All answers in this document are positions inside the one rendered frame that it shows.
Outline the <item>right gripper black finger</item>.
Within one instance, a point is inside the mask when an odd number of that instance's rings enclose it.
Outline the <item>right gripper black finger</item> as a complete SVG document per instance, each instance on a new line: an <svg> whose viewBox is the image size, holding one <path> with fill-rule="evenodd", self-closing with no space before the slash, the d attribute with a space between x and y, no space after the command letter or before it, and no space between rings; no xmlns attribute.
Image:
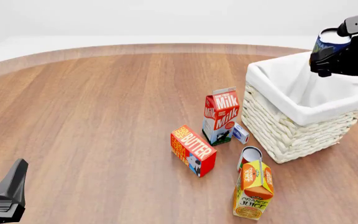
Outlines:
<svg viewBox="0 0 358 224"><path fill-rule="evenodd" d="M330 57L334 55L334 47L322 48L310 55L310 70L315 72L319 77L331 76Z"/></svg>

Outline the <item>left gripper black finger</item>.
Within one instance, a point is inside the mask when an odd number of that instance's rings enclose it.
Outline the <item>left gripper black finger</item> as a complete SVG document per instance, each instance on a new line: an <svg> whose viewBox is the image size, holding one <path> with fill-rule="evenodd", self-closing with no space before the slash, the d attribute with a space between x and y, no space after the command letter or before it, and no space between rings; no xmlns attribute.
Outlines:
<svg viewBox="0 0 358 224"><path fill-rule="evenodd" d="M0 207L12 204L25 207L24 186L28 165L23 158L19 158L0 182Z"/></svg>

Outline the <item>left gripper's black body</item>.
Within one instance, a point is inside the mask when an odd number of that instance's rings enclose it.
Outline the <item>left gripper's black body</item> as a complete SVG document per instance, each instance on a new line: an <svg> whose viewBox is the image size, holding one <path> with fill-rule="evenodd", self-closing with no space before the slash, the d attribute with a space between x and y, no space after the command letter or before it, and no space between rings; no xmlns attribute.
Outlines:
<svg viewBox="0 0 358 224"><path fill-rule="evenodd" d="M0 207L0 224L19 222L24 211L25 208L17 203L9 203L9 207Z"/></svg>

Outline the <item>blue alphabet soup can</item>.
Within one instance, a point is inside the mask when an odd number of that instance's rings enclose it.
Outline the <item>blue alphabet soup can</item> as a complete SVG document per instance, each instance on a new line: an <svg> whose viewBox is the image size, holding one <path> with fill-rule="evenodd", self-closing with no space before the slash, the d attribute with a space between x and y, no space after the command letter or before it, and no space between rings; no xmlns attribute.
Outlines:
<svg viewBox="0 0 358 224"><path fill-rule="evenodd" d="M351 43L351 35L341 37L337 34L337 27L323 29L315 42L312 53L332 55L347 47Z"/></svg>

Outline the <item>white cloth basket liner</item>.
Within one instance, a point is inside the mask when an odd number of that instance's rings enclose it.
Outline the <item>white cloth basket liner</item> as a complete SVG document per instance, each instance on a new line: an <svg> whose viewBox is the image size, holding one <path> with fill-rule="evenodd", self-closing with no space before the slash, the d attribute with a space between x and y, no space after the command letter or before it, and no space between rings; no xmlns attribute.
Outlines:
<svg viewBox="0 0 358 224"><path fill-rule="evenodd" d="M250 63L246 83L301 126L358 110L358 77L311 72L311 52Z"/></svg>

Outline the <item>white woven basket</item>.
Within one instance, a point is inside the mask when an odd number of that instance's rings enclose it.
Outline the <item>white woven basket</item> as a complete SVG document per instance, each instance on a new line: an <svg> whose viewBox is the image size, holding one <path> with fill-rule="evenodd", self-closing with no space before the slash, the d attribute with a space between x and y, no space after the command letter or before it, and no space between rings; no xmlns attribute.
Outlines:
<svg viewBox="0 0 358 224"><path fill-rule="evenodd" d="M358 110L301 126L246 83L241 120L267 154L281 164L337 144L356 124Z"/></svg>

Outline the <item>small blue and white box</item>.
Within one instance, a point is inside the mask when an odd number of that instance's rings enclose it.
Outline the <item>small blue and white box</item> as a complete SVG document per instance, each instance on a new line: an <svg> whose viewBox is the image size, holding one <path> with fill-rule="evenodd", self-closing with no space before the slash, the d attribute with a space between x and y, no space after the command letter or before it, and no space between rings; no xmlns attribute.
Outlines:
<svg viewBox="0 0 358 224"><path fill-rule="evenodd" d="M249 140L249 133L238 123L235 123L232 135L242 144L246 144Z"/></svg>

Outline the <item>red and white milk carton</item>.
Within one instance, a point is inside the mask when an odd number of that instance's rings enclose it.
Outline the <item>red and white milk carton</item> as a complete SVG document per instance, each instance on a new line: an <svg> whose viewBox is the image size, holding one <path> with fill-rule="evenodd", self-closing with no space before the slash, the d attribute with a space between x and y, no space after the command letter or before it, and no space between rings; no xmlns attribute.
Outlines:
<svg viewBox="0 0 358 224"><path fill-rule="evenodd" d="M202 132L210 145L231 141L238 114L236 87L216 90L206 96Z"/></svg>

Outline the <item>red tomato sauce can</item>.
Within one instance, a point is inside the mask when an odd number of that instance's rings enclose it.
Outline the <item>red tomato sauce can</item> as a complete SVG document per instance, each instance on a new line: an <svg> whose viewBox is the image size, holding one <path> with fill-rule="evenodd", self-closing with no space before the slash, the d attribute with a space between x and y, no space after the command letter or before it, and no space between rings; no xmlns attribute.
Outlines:
<svg viewBox="0 0 358 224"><path fill-rule="evenodd" d="M257 149L253 146L247 146L243 148L239 162L237 163L237 171L240 172L242 169L242 166L244 164L248 164L249 162L253 161L261 161L262 160L262 152L260 149Z"/></svg>

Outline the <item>orange juice carton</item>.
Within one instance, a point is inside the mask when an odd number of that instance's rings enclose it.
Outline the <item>orange juice carton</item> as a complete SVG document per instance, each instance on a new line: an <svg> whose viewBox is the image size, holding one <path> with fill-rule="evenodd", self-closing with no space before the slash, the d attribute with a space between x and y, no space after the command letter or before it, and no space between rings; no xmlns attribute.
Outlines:
<svg viewBox="0 0 358 224"><path fill-rule="evenodd" d="M273 196L271 168L260 160L243 164L233 193L233 215L259 220Z"/></svg>

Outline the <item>red and orange butter box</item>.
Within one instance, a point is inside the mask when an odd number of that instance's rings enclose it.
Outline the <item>red and orange butter box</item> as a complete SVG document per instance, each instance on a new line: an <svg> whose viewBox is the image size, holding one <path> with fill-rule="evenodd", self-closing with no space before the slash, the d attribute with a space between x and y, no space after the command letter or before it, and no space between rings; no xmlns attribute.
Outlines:
<svg viewBox="0 0 358 224"><path fill-rule="evenodd" d="M204 177L214 168L217 151L187 125L171 133L170 143L172 152L197 177Z"/></svg>

